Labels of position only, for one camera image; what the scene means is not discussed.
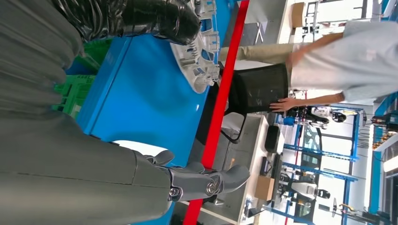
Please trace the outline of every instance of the gray robot hand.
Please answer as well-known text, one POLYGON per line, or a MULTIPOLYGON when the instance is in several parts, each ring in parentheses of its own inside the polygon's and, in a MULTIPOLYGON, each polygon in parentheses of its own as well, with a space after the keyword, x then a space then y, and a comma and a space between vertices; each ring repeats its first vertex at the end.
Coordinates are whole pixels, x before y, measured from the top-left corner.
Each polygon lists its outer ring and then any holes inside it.
POLYGON ((155 157, 146 156, 150 162, 170 176, 170 201, 182 202, 229 193, 244 185, 250 177, 249 170, 241 165, 219 172, 208 171, 198 162, 190 163, 185 168, 164 166, 172 160, 172 155, 173 153, 166 150, 155 157))

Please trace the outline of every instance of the blue workbench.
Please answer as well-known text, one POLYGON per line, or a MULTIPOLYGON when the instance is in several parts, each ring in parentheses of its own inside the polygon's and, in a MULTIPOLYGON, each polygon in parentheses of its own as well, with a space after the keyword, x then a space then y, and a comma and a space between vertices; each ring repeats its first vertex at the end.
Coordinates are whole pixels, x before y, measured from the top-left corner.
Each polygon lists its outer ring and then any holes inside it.
MULTIPOLYGON (((217 28, 224 40, 231 9, 218 0, 217 28)), ((173 165, 187 163, 206 100, 181 73, 170 44, 150 35, 116 38, 77 122, 103 141, 129 140, 174 152, 173 165)), ((142 224, 168 224, 165 216, 142 224)))

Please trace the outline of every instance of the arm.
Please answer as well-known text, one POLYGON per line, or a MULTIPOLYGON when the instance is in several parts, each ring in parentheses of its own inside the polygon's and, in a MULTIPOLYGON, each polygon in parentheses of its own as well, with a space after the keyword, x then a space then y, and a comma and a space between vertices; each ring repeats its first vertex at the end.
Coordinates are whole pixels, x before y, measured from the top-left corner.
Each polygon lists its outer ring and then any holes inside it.
POLYGON ((345 100, 344 94, 338 93, 334 95, 326 95, 312 99, 295 99, 284 98, 280 99, 279 103, 272 103, 270 109, 273 112, 285 112, 293 107, 306 106, 306 105, 329 105, 339 103, 345 100))
POLYGON ((303 46, 299 52, 302 54, 311 52, 317 48, 321 48, 321 47, 324 47, 332 42, 335 42, 335 41, 341 39, 342 37, 343 37, 343 33, 325 35, 325 36, 321 37, 320 39, 318 39, 317 41, 315 41, 309 45, 303 46))
POLYGON ((286 60, 286 67, 291 70, 294 66, 297 65, 297 63, 304 57, 304 55, 308 52, 311 52, 317 48, 324 47, 334 41, 337 41, 343 37, 343 33, 337 33, 337 34, 328 34, 314 43, 311 43, 309 45, 304 45, 298 50, 297 52, 293 52, 289 55, 288 59, 286 60))
POLYGON ((338 93, 334 95, 325 95, 317 98, 311 99, 296 99, 296 107, 297 106, 305 106, 305 105, 329 105, 334 103, 339 103, 344 101, 344 94, 338 93))

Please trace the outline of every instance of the green basket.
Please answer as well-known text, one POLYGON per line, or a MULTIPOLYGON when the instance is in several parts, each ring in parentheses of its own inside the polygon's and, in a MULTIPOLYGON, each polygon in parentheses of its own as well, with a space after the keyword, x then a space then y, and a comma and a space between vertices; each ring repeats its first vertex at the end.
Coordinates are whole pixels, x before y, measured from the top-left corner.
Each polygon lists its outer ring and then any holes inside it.
POLYGON ((56 85, 54 88, 62 95, 62 102, 54 105, 53 109, 76 119, 94 79, 95 75, 68 75, 64 84, 56 85))
POLYGON ((97 73, 111 44, 111 39, 86 43, 84 45, 84 56, 79 55, 76 60, 87 69, 97 73))

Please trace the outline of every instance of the white table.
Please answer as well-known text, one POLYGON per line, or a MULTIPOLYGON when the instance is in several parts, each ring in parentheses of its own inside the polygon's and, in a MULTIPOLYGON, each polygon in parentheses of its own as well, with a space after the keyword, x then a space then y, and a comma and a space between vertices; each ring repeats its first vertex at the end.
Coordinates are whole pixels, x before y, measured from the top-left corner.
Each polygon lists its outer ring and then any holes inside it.
POLYGON ((242 140, 239 144, 232 145, 227 160, 227 168, 240 164, 249 168, 251 176, 240 189, 229 194, 218 195, 218 199, 224 201, 224 205, 216 206, 205 203, 201 211, 216 218, 222 219, 233 225, 248 225, 254 222, 254 218, 245 219, 244 207, 248 198, 253 199, 252 207, 256 207, 257 199, 254 193, 257 185, 257 178, 260 174, 261 162, 267 151, 264 148, 268 131, 267 119, 264 116, 248 115, 242 133, 242 140))

